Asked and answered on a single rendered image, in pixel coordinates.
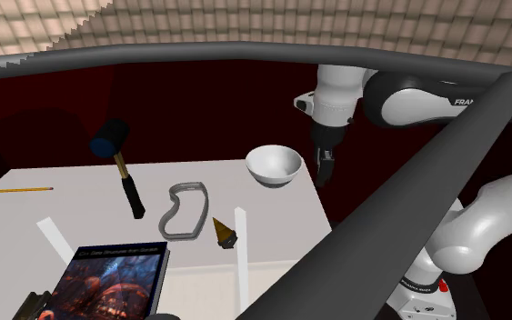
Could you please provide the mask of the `white bowl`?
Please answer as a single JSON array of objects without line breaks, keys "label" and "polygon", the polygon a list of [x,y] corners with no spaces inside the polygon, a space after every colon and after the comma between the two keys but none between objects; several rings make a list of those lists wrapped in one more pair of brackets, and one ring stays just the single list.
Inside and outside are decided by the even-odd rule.
[{"label": "white bowl", "polygon": [[269,188],[289,184],[304,164],[301,155],[283,145],[261,145],[246,155],[246,168],[255,180]]}]

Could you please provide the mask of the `brass cone with black base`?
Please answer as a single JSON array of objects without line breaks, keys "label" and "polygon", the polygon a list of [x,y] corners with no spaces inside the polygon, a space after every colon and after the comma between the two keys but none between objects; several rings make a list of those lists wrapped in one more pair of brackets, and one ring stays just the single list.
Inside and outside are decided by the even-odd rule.
[{"label": "brass cone with black base", "polygon": [[232,249],[237,241],[236,231],[222,224],[216,218],[213,219],[216,230],[217,244],[223,249]]}]

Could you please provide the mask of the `white table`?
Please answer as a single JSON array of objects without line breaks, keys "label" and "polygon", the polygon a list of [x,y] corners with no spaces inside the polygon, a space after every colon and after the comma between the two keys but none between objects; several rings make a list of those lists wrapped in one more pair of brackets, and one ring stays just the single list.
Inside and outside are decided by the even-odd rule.
[{"label": "white table", "polygon": [[30,292],[55,288],[65,261],[39,229],[51,219],[70,248],[157,242],[168,190],[200,181],[205,192],[183,192],[171,233],[188,233],[203,209],[209,216],[193,241],[172,242],[159,310],[182,320],[234,320],[238,313],[235,249],[217,244],[213,219],[235,223],[246,213],[249,294],[259,297],[330,231],[307,170],[280,188],[260,185],[241,160],[131,165],[146,208],[134,219],[115,166],[16,169],[0,189],[53,187],[52,191],[0,193],[0,320],[12,320]]}]

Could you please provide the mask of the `dark book with red cover picture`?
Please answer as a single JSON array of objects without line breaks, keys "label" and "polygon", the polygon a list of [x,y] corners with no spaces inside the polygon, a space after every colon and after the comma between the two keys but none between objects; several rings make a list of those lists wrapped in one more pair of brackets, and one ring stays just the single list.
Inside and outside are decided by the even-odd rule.
[{"label": "dark book with red cover picture", "polygon": [[166,242],[80,246],[36,320],[146,320],[169,255]]}]

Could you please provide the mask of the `black angular object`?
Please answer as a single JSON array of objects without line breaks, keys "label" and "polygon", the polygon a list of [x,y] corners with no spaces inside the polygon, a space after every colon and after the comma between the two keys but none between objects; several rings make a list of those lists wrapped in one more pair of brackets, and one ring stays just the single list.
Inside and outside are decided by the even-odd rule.
[{"label": "black angular object", "polygon": [[36,320],[51,296],[49,291],[44,291],[41,295],[30,292],[12,320]]}]

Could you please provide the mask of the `dark grey tubular frame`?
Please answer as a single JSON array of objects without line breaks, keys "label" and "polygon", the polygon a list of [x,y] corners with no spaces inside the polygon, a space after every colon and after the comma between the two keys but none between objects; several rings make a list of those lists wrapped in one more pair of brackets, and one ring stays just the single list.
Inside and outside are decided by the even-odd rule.
[{"label": "dark grey tubular frame", "polygon": [[497,140],[512,111],[512,66],[364,47],[221,42],[110,45],[28,56],[9,78],[135,63],[256,60],[409,71],[493,89],[446,126],[326,235],[241,320],[372,320],[454,196]]}]

